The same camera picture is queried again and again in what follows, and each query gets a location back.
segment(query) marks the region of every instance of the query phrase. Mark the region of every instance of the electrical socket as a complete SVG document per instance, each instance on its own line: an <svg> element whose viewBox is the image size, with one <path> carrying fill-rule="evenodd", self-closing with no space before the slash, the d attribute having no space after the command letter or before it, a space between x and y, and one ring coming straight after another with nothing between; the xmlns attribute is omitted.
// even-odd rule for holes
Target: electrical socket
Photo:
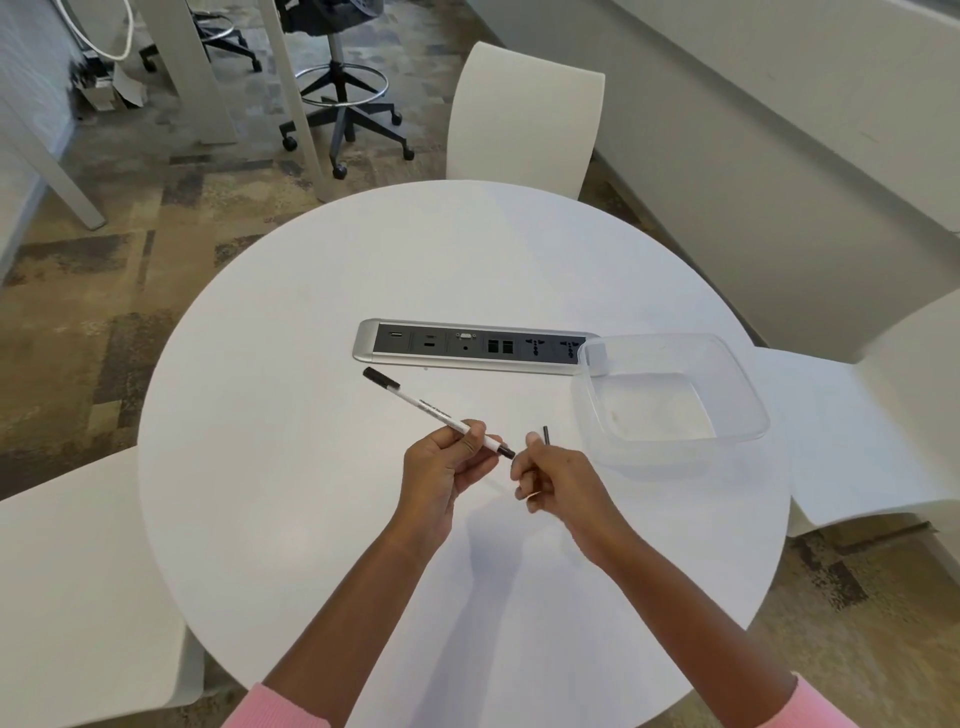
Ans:
<svg viewBox="0 0 960 728"><path fill-rule="evenodd" d="M587 341L587 339L581 336L570 336L565 339L559 339L556 347L554 348L558 357L557 360L569 364L576 364L577 350L580 349L580 345L585 341Z"/></svg>
<svg viewBox="0 0 960 728"><path fill-rule="evenodd" d="M414 329L414 344L411 353L442 356L446 354L446 336L438 329Z"/></svg>
<svg viewBox="0 0 960 728"><path fill-rule="evenodd" d="M409 353L412 333L410 327L381 326L377 330L373 349L385 353Z"/></svg>
<svg viewBox="0 0 960 728"><path fill-rule="evenodd" d="M484 337L482 354L490 359L513 359L519 354L518 334L488 333Z"/></svg>
<svg viewBox="0 0 960 728"><path fill-rule="evenodd" d="M468 356L479 358L483 355L484 339L480 331L455 329L446 335L447 356Z"/></svg>
<svg viewBox="0 0 960 728"><path fill-rule="evenodd" d="M522 361L554 361L553 343L546 334L521 334L519 357Z"/></svg>

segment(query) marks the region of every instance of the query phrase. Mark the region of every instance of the white table top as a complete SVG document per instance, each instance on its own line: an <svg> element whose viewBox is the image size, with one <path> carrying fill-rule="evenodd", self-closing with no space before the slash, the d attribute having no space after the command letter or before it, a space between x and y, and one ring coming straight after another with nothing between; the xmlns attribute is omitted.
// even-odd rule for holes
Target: white table top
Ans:
<svg viewBox="0 0 960 728"><path fill-rule="evenodd" d="M262 679L390 518L404 450L436 423L361 377L357 325L398 318L600 335L709 331L753 346L682 261L563 197L489 182L376 189L270 233L210 283L156 366L139 433L150 543L187 623ZM566 376L383 366L516 449L581 445ZM707 481L600 470L630 522L740 624L777 566L776 432ZM632 728L689 685L561 525L501 465L457 501L350 726Z"/></svg>

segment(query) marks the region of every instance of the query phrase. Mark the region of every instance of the white chair backrest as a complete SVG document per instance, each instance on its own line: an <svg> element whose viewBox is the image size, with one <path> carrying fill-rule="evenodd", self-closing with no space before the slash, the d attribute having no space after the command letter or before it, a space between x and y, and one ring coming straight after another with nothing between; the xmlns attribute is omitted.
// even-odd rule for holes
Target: white chair backrest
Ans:
<svg viewBox="0 0 960 728"><path fill-rule="evenodd" d="M960 289L879 336L857 368L960 483Z"/></svg>
<svg viewBox="0 0 960 728"><path fill-rule="evenodd" d="M147 542L136 448L0 501L0 724L191 703L204 651Z"/></svg>
<svg viewBox="0 0 960 728"><path fill-rule="evenodd" d="M446 177L522 184L576 200L605 81L602 73L477 43L453 99Z"/></svg>

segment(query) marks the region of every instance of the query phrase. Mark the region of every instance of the plastic tray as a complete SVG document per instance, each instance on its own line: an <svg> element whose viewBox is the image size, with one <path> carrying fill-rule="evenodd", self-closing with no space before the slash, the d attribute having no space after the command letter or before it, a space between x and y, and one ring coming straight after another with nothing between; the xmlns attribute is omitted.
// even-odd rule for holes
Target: plastic tray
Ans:
<svg viewBox="0 0 960 728"><path fill-rule="evenodd" d="M700 460L770 426L743 368L712 334L588 339L578 365L571 383L577 423L600 463Z"/></svg>

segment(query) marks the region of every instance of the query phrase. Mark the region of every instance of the white wall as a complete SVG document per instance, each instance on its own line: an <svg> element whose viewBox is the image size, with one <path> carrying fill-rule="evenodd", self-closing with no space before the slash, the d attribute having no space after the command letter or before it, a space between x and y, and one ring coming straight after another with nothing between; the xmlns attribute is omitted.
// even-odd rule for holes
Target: white wall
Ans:
<svg viewBox="0 0 960 728"><path fill-rule="evenodd" d="M77 44L48 0L0 2L0 75L8 101L55 154L73 129L68 100L70 62ZM38 177L0 134L0 267L38 201Z"/></svg>
<svg viewBox="0 0 960 728"><path fill-rule="evenodd" d="M914 0L615 0L960 231L960 22Z"/></svg>
<svg viewBox="0 0 960 728"><path fill-rule="evenodd" d="M960 287L960 239L612 0L468 1L607 74L597 150L773 346L852 360Z"/></svg>

